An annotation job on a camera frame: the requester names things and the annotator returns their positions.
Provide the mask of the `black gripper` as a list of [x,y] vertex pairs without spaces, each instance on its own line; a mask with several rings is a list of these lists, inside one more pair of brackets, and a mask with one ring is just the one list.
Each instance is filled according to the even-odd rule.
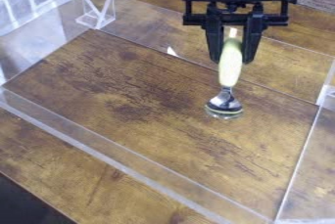
[[[258,45],[265,30],[263,22],[269,26],[289,24],[289,4],[297,4],[298,0],[184,0],[187,10],[184,13],[184,25],[206,26],[206,38],[210,58],[215,63],[220,62],[224,45],[226,25],[244,25],[243,37],[243,62],[254,61]],[[263,3],[277,1],[282,3],[278,14],[266,14]],[[194,13],[194,2],[206,2],[207,11],[203,14]]]

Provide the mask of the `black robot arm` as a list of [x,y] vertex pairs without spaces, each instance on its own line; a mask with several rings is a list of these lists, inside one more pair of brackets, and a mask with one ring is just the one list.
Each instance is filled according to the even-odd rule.
[[184,25],[199,25],[206,31],[210,58],[215,63],[224,50],[224,26],[244,28],[243,63],[254,61],[261,37],[271,26],[286,26],[289,8],[298,0],[184,0]]

